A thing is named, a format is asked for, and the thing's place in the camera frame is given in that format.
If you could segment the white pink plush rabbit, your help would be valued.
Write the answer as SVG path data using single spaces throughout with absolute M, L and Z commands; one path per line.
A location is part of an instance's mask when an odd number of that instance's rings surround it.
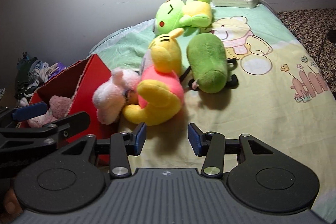
M 92 102 L 101 124 L 114 123 L 126 105 L 138 104 L 136 91 L 141 76 L 132 69 L 115 68 L 109 80 L 94 92 Z

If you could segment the brown plush teddy bear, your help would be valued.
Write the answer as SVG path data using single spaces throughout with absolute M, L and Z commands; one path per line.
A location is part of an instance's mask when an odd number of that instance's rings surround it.
M 68 97 L 52 96 L 49 104 L 50 108 L 46 114 L 31 118 L 27 121 L 30 127 L 40 128 L 45 124 L 64 118 L 72 105 L 72 100 Z

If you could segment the pile of clothes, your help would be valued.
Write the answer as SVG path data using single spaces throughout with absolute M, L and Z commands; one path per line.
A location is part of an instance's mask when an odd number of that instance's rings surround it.
M 14 85 L 14 97 L 18 105 L 27 105 L 37 88 L 65 69 L 66 66 L 63 63 L 49 65 L 37 57 L 30 57 L 27 52 L 23 52 L 17 62 L 18 72 Z

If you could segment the green frog plush toy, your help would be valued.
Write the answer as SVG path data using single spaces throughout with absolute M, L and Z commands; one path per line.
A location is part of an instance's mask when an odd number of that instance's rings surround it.
M 211 0 L 167 0 L 160 5 L 153 25 L 156 35 L 168 34 L 176 28 L 206 28 L 213 21 Z

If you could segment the red cardboard box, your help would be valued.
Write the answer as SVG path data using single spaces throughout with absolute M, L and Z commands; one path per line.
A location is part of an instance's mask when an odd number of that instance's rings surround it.
M 84 111 L 90 116 L 88 129 L 66 139 L 63 145 L 76 141 L 86 134 L 95 134 L 97 139 L 109 139 L 114 133 L 113 126 L 104 125 L 98 121 L 92 97 L 95 90 L 110 76 L 107 66 L 97 54 L 93 54 L 87 59 L 72 64 L 37 88 L 29 103 L 41 101 L 49 103 L 52 96 L 68 97 L 72 100 L 69 115 Z

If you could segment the leopard pattern cushion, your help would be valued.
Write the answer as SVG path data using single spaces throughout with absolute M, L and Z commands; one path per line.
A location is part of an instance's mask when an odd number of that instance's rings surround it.
M 335 93 L 335 9 L 282 11 L 277 17 L 305 47 Z

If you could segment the green plush pea pod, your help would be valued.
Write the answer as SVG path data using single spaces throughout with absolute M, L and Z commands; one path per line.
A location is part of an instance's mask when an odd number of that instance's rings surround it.
M 236 58 L 227 58 L 224 44 L 212 33 L 194 36 L 186 49 L 187 59 L 193 78 L 189 87 L 214 94 L 224 88 L 235 88 L 239 81 L 232 75 L 228 65 L 237 65 Z

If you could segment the yellow tiger plush toy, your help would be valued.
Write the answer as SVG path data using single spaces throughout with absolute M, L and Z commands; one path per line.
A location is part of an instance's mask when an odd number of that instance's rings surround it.
M 138 104 L 127 105 L 122 110 L 129 122 L 155 126 L 173 118 L 181 110 L 184 102 L 179 80 L 182 53 L 177 38 L 183 33 L 183 28 L 176 28 L 157 36 L 149 44 L 136 87 Z

